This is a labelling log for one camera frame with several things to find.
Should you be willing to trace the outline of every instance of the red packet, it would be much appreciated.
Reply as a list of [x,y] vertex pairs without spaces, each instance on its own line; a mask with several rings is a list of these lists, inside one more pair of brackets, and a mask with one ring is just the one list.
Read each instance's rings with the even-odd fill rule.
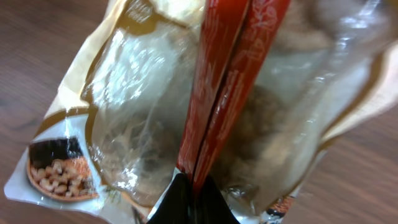
[[253,0],[219,89],[206,137],[201,144],[193,189],[198,191],[243,109],[289,6],[289,0]]
[[177,167],[192,178],[200,144],[250,0],[207,0]]

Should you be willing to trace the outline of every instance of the wooden table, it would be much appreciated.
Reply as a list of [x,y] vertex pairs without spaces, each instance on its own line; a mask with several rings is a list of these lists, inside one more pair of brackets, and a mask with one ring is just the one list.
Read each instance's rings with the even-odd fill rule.
[[[0,0],[0,186],[14,170],[107,0]],[[330,148],[287,215],[290,223],[398,223],[398,108]],[[0,224],[105,223],[8,201]]]

